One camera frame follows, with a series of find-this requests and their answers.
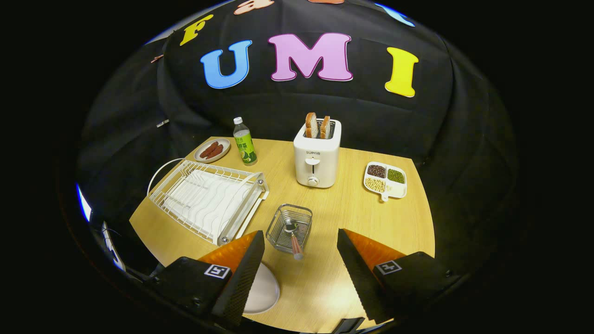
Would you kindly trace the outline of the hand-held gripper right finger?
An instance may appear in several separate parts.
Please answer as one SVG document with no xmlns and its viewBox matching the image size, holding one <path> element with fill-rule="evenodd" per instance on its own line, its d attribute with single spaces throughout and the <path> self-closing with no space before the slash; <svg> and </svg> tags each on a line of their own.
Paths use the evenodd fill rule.
<svg viewBox="0 0 594 334">
<path fill-rule="evenodd" d="M 421 317 L 465 278 L 426 252 L 406 255 L 340 229 L 337 249 L 369 319 L 406 323 Z"/>
</svg>

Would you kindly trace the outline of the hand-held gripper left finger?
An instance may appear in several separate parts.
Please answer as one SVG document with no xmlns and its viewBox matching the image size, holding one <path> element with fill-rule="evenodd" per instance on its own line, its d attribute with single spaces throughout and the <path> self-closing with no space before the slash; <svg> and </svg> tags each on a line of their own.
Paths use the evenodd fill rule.
<svg viewBox="0 0 594 334">
<path fill-rule="evenodd" d="M 147 287 L 191 316 L 235 328 L 264 252 L 263 231 L 251 232 L 199 259 L 178 258 Z"/>
</svg>

